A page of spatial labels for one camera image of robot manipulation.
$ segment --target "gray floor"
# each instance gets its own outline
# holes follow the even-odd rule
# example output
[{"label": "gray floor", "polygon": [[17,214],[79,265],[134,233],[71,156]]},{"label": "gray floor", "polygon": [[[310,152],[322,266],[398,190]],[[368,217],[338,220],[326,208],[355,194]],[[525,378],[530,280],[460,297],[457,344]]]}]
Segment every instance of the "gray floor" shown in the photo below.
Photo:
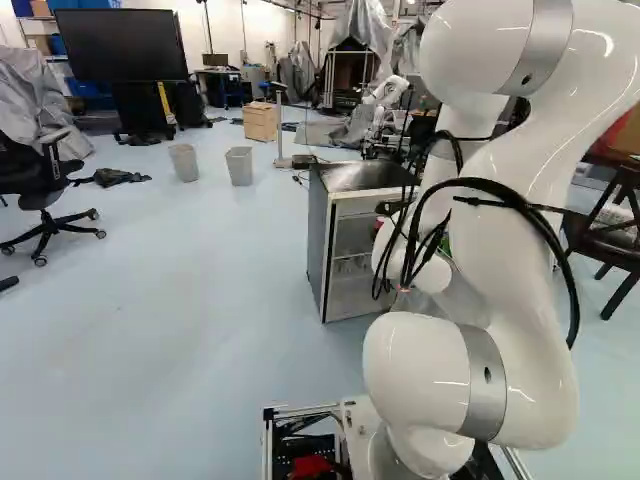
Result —
[{"label": "gray floor", "polygon": [[[285,121],[303,116],[289,109]],[[307,151],[284,135],[285,154]],[[197,148],[202,178],[181,184],[167,143],[92,141],[98,151],[84,174],[115,167],[153,181],[72,188],[51,209],[98,208],[105,240],[61,234],[42,270],[29,260],[33,245],[0,258],[0,276],[21,277],[0,298],[0,477],[257,478],[261,408],[363,392],[371,319],[320,325],[305,276],[306,191],[272,168],[274,143],[247,141],[226,122],[189,130],[179,141]],[[236,145],[254,147],[252,188],[229,184],[224,153]],[[575,189],[572,206],[588,209],[595,197]],[[8,200],[3,238],[37,221]],[[584,317],[574,353],[580,425],[565,446],[524,458],[538,479],[637,478],[640,296],[602,322],[623,274],[596,282],[598,264],[572,264]],[[561,279],[558,292],[564,307]]]}]

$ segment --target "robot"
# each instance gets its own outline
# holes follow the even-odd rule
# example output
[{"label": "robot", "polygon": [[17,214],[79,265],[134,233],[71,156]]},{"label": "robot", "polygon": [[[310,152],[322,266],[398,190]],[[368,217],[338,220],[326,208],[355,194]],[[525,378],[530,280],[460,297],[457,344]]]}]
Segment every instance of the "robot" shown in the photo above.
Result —
[{"label": "robot", "polygon": [[[387,117],[393,117],[391,106],[400,100],[402,94],[407,91],[410,85],[408,80],[398,75],[391,75],[373,92],[362,97],[364,105],[375,106],[373,122],[365,133],[363,142],[363,154],[365,156],[371,156],[376,145],[384,145],[390,151],[398,149],[401,140],[400,135],[396,134],[393,120],[387,122]],[[385,136],[383,135],[383,130],[387,125],[390,126],[392,134]]]},{"label": "robot", "polygon": [[[452,149],[436,145],[420,194],[451,178],[481,178],[531,204],[564,207],[584,153],[640,99],[638,25],[640,8],[616,0],[448,0],[423,34],[421,74],[445,105],[437,129],[481,140],[465,142],[461,172]],[[531,114],[489,141],[507,96],[526,97]],[[446,479],[474,439],[548,449],[577,423],[549,248],[516,211],[456,195],[495,200],[442,189],[424,208],[414,203],[400,225],[405,235],[417,225],[424,237],[450,214],[455,263],[436,255],[413,282],[442,315],[396,311],[367,332],[365,383],[381,418],[373,478]],[[544,215],[557,232],[561,216]],[[376,238],[374,269],[398,220],[387,219]],[[403,237],[391,246],[392,281],[406,247]],[[395,461],[376,460],[390,451]]]}]

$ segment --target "gray trash bin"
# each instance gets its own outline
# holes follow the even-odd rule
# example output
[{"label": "gray trash bin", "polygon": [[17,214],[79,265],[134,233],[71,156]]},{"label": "gray trash bin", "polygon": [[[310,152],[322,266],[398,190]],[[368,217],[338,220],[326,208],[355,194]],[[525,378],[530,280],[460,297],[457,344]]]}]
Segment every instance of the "gray trash bin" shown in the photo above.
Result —
[{"label": "gray trash bin", "polygon": [[169,156],[173,161],[176,175],[181,181],[194,182],[200,177],[196,151],[191,145],[172,145],[169,147]]},{"label": "gray trash bin", "polygon": [[252,147],[233,147],[225,155],[231,184],[244,187],[253,183]]}]

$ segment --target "gray cover cloth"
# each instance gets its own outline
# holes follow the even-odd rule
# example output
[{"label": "gray cover cloth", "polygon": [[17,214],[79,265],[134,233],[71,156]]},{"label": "gray cover cloth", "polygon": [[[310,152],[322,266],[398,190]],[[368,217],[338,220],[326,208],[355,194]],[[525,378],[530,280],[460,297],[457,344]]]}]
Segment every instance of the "gray cover cloth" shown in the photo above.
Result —
[{"label": "gray cover cloth", "polygon": [[303,96],[315,81],[316,66],[311,59],[309,44],[297,41],[289,51],[289,58],[293,64],[295,89],[298,96]]},{"label": "gray cover cloth", "polygon": [[38,139],[64,127],[71,134],[59,144],[62,160],[93,152],[89,140],[73,126],[73,115],[42,54],[0,45],[0,130],[42,152]]},{"label": "gray cover cloth", "polygon": [[420,72],[420,40],[424,24],[417,19],[413,24],[403,24],[393,36],[391,69],[397,75]]},{"label": "gray cover cloth", "polygon": [[351,116],[301,123],[294,142],[319,147],[359,149],[373,122],[375,105],[358,105]]},{"label": "gray cover cloth", "polygon": [[300,97],[296,90],[296,72],[291,58],[288,56],[282,57],[278,60],[278,65],[280,67],[280,81],[287,86],[287,98],[289,99],[289,103],[298,103],[300,101]]},{"label": "gray cover cloth", "polygon": [[387,14],[379,0],[353,0],[349,12],[336,20],[329,48],[351,37],[382,59],[389,50],[391,34]]}]

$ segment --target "red object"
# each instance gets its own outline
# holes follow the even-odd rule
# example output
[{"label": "red object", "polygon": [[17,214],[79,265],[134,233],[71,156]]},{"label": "red object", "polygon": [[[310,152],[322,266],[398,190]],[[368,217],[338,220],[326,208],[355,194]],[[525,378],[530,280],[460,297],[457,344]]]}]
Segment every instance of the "red object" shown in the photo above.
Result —
[{"label": "red object", "polygon": [[321,455],[309,455],[308,457],[294,459],[291,478],[315,478],[318,475],[332,471],[333,467],[326,458]]},{"label": "red object", "polygon": [[604,154],[607,150],[611,148],[616,141],[616,138],[624,130],[631,118],[632,110],[623,115],[617,122],[615,122],[609,130],[607,130],[604,135],[602,135],[596,143],[593,144],[591,148],[591,152],[595,154]]}]

